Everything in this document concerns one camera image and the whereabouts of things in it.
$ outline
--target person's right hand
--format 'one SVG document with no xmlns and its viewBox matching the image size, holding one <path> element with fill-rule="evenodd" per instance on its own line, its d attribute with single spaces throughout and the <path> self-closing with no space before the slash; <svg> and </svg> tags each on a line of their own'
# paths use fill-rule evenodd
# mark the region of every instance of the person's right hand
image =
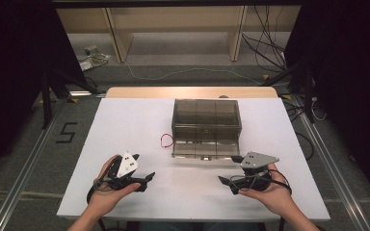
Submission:
<svg viewBox="0 0 370 231">
<path fill-rule="evenodd" d="M 268 169 L 278 170 L 275 164 L 269 164 Z M 273 180 L 285 183 L 284 177 L 278 172 L 271 171 L 270 173 Z M 271 212 L 280 216 L 283 216 L 292 206 L 296 206 L 290 192 L 285 187 L 275 183 L 271 183 L 269 188 L 263 192 L 253 189 L 241 189 L 239 194 L 259 200 Z"/>
</svg>

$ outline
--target gray floor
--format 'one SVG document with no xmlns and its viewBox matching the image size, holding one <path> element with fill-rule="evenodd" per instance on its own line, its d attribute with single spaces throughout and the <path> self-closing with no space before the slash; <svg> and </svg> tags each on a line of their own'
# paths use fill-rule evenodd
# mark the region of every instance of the gray floor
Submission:
<svg viewBox="0 0 370 231">
<path fill-rule="evenodd" d="M 288 33 L 277 33 L 277 41 L 285 44 L 288 35 Z M 126 64 L 117 64 L 108 35 L 69 35 L 69 37 L 79 58 L 84 58 L 83 47 L 92 44 L 95 44 L 102 53 L 112 55 L 108 64 L 85 73 L 98 84 L 100 89 L 104 90 L 112 86 L 256 86 L 256 82 L 263 81 L 263 75 L 275 75 L 274 72 L 257 66 L 256 58 L 246 44 L 241 47 L 238 62 L 231 62 L 227 54 L 225 34 L 221 33 L 136 35 L 127 59 L 135 76 L 154 79 L 170 73 L 198 68 L 158 81 L 135 79 Z M 272 57 L 271 49 L 263 47 L 262 51 Z M 266 65 L 262 59 L 258 62 Z M 285 87 L 283 83 L 275 86 L 279 93 L 285 93 Z M 56 213 L 99 101 L 99 98 L 93 97 L 78 98 L 77 102 L 66 103 L 60 111 L 53 130 L 48 136 L 47 144 L 28 179 L 20 200 L 14 207 L 5 230 L 66 230 L 70 226 L 71 221 L 58 218 Z M 286 102 L 296 103 L 294 100 L 286 100 Z M 53 105 L 56 109 L 59 107 L 59 102 Z M 68 139 L 61 135 L 67 122 L 76 123 L 67 126 L 67 130 L 70 129 L 68 131 L 74 132 L 75 136 L 70 143 L 58 143 Z M 292 124 L 297 132 L 308 135 L 300 117 Z M 357 167 L 357 163 L 349 160 L 348 150 L 328 118 L 323 121 L 316 120 L 315 124 L 370 223 L 368 181 Z M 28 121 L 13 141 L 12 153 L 4 155 L 0 160 L 0 206 L 28 160 L 41 133 L 41 126 L 42 105 L 38 98 Z M 311 151 L 310 145 L 303 138 L 298 137 L 298 139 L 304 155 L 308 155 Z M 347 208 L 320 159 L 320 153 L 316 151 L 308 161 L 308 165 L 331 216 L 330 221 L 317 222 L 317 224 L 326 230 L 356 230 Z M 109 226 L 115 226 L 112 220 L 107 220 L 106 223 Z M 266 223 L 266 226 L 268 230 L 278 230 L 276 222 Z"/>
</svg>

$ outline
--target person's left hand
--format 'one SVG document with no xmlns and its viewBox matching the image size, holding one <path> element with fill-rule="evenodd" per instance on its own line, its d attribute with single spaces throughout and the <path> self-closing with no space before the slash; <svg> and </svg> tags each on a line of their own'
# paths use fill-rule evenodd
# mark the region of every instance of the person's left hand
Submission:
<svg viewBox="0 0 370 231">
<path fill-rule="evenodd" d="M 108 170 L 107 169 L 108 165 L 112 163 L 116 157 L 117 155 L 113 156 L 112 158 L 110 158 L 110 160 L 108 160 L 104 164 L 103 169 L 100 171 L 100 173 L 98 174 L 97 178 L 94 181 L 98 180 L 103 174 L 103 172 Z M 94 191 L 94 193 L 92 194 L 88 209 L 95 211 L 100 216 L 108 214 L 116 207 L 117 203 L 123 197 L 134 192 L 140 186 L 141 186 L 140 183 L 133 183 L 131 185 L 128 185 L 124 189 L 114 191 L 109 187 L 108 183 L 103 182 L 99 187 L 102 190 Z"/>
</svg>

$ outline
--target white table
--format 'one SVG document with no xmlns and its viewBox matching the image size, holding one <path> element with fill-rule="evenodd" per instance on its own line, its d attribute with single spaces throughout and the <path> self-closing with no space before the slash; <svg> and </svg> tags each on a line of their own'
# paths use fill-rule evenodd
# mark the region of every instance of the white table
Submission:
<svg viewBox="0 0 370 231">
<path fill-rule="evenodd" d="M 284 106 L 278 98 L 238 98 L 242 120 L 241 154 L 259 152 L 280 158 L 293 198 L 312 220 L 329 213 L 315 185 Z M 233 195 L 218 175 L 243 174 L 238 167 L 179 165 L 172 149 L 160 145 L 172 132 L 174 99 L 104 98 L 95 115 L 58 216 L 76 218 L 86 208 L 86 195 L 103 164 L 128 150 L 140 154 L 134 177 L 156 174 L 145 192 L 126 196 L 105 217 L 126 220 L 268 221 L 279 217 L 260 202 Z"/>
</svg>

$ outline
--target human hand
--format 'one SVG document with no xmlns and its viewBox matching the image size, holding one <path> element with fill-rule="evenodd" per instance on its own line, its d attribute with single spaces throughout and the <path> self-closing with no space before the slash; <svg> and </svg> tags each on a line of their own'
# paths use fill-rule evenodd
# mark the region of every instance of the human hand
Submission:
<svg viewBox="0 0 370 231">
<path fill-rule="evenodd" d="M 104 165 L 97 178 L 94 179 L 94 182 L 97 181 L 101 175 L 107 171 L 107 167 L 114 161 L 117 157 L 113 156 L 110 158 Z M 141 186 L 140 183 L 133 183 L 128 185 L 124 189 L 114 191 L 110 188 L 109 184 L 103 182 L 98 188 L 102 189 L 101 191 L 94 191 L 89 202 L 88 209 L 94 211 L 97 215 L 103 216 L 110 213 L 117 205 L 117 203 L 126 195 L 134 192 Z"/>
<path fill-rule="evenodd" d="M 275 164 L 269 164 L 268 169 L 278 170 Z M 284 177 L 276 171 L 271 171 L 272 179 L 285 183 Z M 283 216 L 285 212 L 296 207 L 290 192 L 283 186 L 271 183 L 269 188 L 260 192 L 253 189 L 241 189 L 239 194 L 259 200 L 271 212 Z"/>
</svg>

